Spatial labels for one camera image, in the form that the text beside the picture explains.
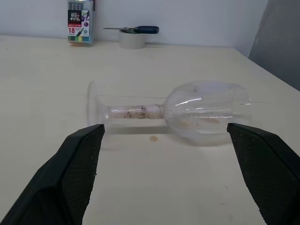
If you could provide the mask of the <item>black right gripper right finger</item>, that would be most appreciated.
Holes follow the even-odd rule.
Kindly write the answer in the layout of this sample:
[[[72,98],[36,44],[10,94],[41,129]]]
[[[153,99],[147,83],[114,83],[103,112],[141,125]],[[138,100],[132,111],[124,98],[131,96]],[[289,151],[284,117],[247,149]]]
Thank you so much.
[[[268,225],[300,223],[300,157],[276,134],[229,123],[244,182]]]

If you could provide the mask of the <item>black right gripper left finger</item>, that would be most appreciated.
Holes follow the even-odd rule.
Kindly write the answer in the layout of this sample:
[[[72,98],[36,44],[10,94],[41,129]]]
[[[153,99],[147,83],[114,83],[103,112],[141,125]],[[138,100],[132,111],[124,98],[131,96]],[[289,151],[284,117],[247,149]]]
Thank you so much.
[[[90,202],[103,124],[69,135],[34,174],[2,225],[81,225]]]

